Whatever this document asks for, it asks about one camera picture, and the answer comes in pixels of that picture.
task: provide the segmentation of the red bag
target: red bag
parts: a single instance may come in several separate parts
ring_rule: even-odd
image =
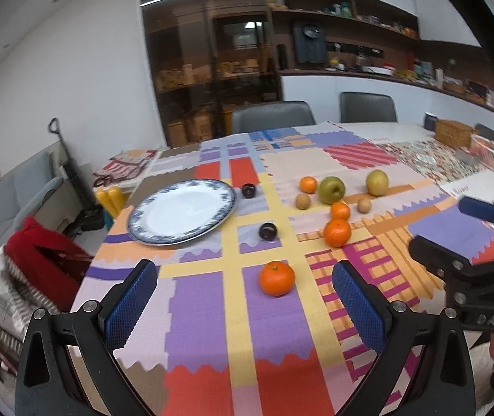
[[[29,216],[5,245],[27,280],[62,312],[70,311],[92,257],[63,234]]]

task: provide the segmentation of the orange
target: orange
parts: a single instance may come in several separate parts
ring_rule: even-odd
[[[283,296],[291,291],[295,283],[293,269],[281,261],[270,261],[259,275],[260,287],[271,296]]]
[[[303,177],[299,182],[299,189],[307,194],[314,194],[318,187],[318,181],[313,177]]]
[[[324,241],[330,247],[341,247],[351,237],[351,227],[346,220],[334,219],[326,224],[323,235]]]
[[[351,217],[351,208],[342,202],[335,202],[329,207],[329,215],[332,219],[348,220]]]

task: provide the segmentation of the plate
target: plate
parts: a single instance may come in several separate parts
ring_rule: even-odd
[[[128,232],[150,245],[190,241],[224,222],[235,201],[235,191],[223,181],[181,181],[163,187],[137,205],[128,218]]]

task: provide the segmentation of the colorful patchwork tablecloth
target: colorful patchwork tablecloth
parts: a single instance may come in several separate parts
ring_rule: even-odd
[[[457,200],[388,151],[331,123],[268,130],[169,151],[151,167],[131,205],[166,184],[192,178],[223,180],[239,195],[220,229],[175,248],[134,242],[124,209],[102,244],[77,294],[73,311],[101,300],[135,264],[159,266],[158,286],[124,348],[114,356],[131,383],[162,416],[332,416],[355,390],[376,354],[366,348],[331,285],[334,264],[348,259],[390,300],[416,311],[443,305],[442,283],[407,253],[416,234],[470,258],[494,258],[494,230],[461,214]],[[380,168],[389,176],[386,195],[362,215],[356,202],[365,177]],[[293,206],[299,179],[337,176],[352,207],[352,237],[342,248],[324,243],[329,206]],[[256,198],[241,197],[245,183]],[[279,236],[259,238],[274,222]],[[268,261],[286,261],[295,288],[265,295],[258,274]],[[395,409],[420,354],[415,348],[385,412]],[[103,405],[83,361],[74,362],[94,407]]]

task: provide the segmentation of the screw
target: screw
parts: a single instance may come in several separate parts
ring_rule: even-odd
[[[455,293],[455,301],[459,305],[464,305],[467,302],[467,296],[465,296],[462,292]]]
[[[391,306],[398,313],[404,313],[407,310],[407,305],[404,302],[401,302],[401,300],[396,300]]]
[[[457,317],[457,312],[453,308],[446,308],[446,316],[449,319],[454,319]]]
[[[34,312],[34,319],[41,319],[45,315],[45,310],[43,308],[39,308],[38,310],[35,310]]]
[[[91,313],[95,308],[97,308],[97,302],[94,300],[88,300],[83,305],[83,310],[86,313]]]

